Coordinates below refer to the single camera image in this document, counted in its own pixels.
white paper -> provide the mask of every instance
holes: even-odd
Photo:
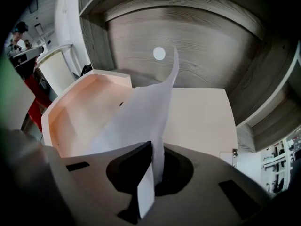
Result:
[[[169,77],[159,84],[134,89],[131,97],[103,127],[86,154],[102,153],[152,141],[152,169],[155,185],[162,181],[166,126],[171,92],[179,71],[179,56],[174,49],[174,65]]]
[[[137,198],[140,217],[144,218],[146,213],[155,202],[155,187],[154,176],[152,173],[152,164],[150,164],[149,168],[147,169],[145,175],[138,185]]]

cabinet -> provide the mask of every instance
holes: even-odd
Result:
[[[238,145],[256,152],[301,124],[300,42],[273,9],[268,0],[79,0],[79,20],[92,67],[130,74],[134,87],[163,81],[177,47],[174,86],[225,89]]]

black slot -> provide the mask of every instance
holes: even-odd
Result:
[[[234,181],[219,183],[219,186],[230,200],[242,220],[247,219],[260,210],[260,206],[246,194]]]
[[[67,165],[66,168],[68,169],[68,171],[75,171],[88,166],[90,166],[90,164],[87,163],[86,161],[83,161],[83,162]]]

